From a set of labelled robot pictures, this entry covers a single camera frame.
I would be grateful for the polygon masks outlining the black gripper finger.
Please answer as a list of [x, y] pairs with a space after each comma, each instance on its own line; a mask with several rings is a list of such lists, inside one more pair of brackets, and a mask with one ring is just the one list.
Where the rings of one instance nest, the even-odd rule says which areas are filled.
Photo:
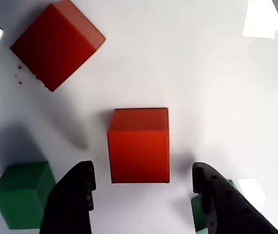
[[278, 234], [278, 230], [218, 171], [203, 162], [192, 166], [192, 211], [196, 233]]
[[96, 189], [93, 162], [73, 166], [51, 190], [39, 232], [41, 234], [90, 234], [90, 214]]

